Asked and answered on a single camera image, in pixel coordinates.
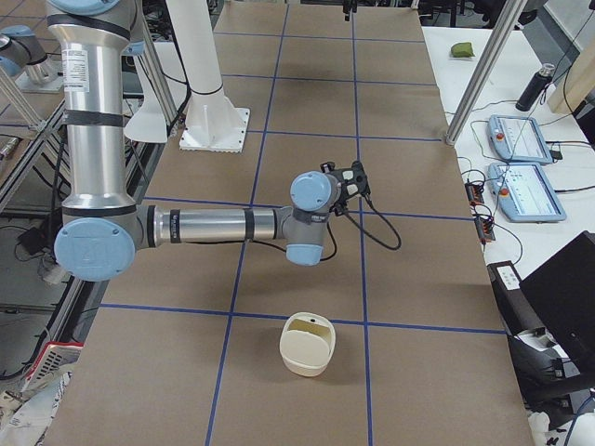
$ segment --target blue joint cap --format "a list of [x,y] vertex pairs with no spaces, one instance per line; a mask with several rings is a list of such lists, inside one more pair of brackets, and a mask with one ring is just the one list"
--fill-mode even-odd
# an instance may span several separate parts
[[54,7],[77,16],[97,16],[115,7],[120,0],[49,0]]
[[302,267],[313,267],[320,263],[323,247],[318,244],[288,244],[287,260]]
[[21,67],[10,59],[0,56],[0,67],[7,72],[8,76],[14,77],[20,73]]
[[124,50],[123,56],[140,56],[145,51],[144,42],[131,42]]
[[110,220],[79,218],[59,231],[54,251],[74,277],[101,282],[128,269],[136,248],[130,234]]
[[291,183],[291,200],[303,211],[317,211],[331,198],[332,185],[321,172],[306,172]]
[[35,33],[31,31],[31,28],[25,25],[7,26],[5,29],[0,30],[0,33],[7,37],[35,37]]

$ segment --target white pillar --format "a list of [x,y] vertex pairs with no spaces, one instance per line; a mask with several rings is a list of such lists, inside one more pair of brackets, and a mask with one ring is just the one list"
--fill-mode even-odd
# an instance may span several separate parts
[[192,89],[185,150],[242,151],[250,110],[236,109],[225,96],[215,39],[205,0],[167,0]]

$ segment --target wall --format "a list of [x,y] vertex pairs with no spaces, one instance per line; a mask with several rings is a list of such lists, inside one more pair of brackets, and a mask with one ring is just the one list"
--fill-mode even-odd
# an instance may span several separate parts
[[[545,5],[545,9],[548,10],[551,17],[558,22],[562,30],[572,40],[591,13],[591,10],[588,9],[589,3],[590,0],[549,0]],[[594,37],[595,14],[578,36],[575,44],[582,50]]]

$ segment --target white sticker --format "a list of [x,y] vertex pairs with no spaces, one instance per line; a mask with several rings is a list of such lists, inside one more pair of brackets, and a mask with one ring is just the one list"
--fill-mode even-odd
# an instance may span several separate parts
[[62,69],[64,71],[64,91],[89,92],[89,61],[84,49],[62,51]]
[[519,286],[519,278],[514,273],[512,267],[499,267],[497,268],[497,271],[507,290],[511,291],[521,288]]

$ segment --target white table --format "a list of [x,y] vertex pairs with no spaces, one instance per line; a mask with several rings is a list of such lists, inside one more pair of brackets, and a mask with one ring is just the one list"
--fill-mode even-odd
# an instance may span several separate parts
[[[423,31],[436,82],[441,90],[444,110],[455,112],[491,31],[452,28],[424,28]],[[453,59],[450,56],[450,48],[458,42],[471,42],[476,56],[472,60]],[[500,100],[518,99],[540,66],[541,62],[522,32],[513,32],[492,70],[475,108],[481,108],[485,104]],[[483,170],[483,172],[486,172],[487,165],[493,160],[482,156],[469,123],[475,120],[487,120],[492,114],[528,116],[529,112],[518,111],[514,107],[514,102],[507,102],[471,114],[456,143],[456,152],[459,156],[469,158],[472,167]],[[563,115],[552,113],[546,104],[537,105],[532,116],[539,123],[544,124]],[[447,118],[450,120],[452,114],[447,113]],[[484,153],[488,156],[496,156],[488,144],[485,133],[486,124],[476,123],[473,126],[484,147]],[[572,116],[555,124],[545,125],[541,130],[546,140],[586,141]],[[554,189],[575,189],[595,184],[595,152],[589,146],[562,146],[562,154],[564,157],[562,161],[544,167]],[[461,171],[468,170],[469,162],[460,160],[460,166]],[[472,177],[472,179],[479,178],[478,174]],[[483,196],[486,204],[491,209],[495,209],[496,200],[493,195],[485,192]],[[514,232],[522,241],[524,254],[516,268],[523,278],[569,243],[579,232],[583,230],[595,231],[595,208],[593,206],[595,190],[560,194],[559,198],[568,215],[566,220],[559,223],[511,223],[499,209],[496,213],[496,223]],[[503,260],[515,261],[520,252],[519,244],[500,228],[495,228],[495,235],[496,241],[488,243],[485,249],[486,264]]]

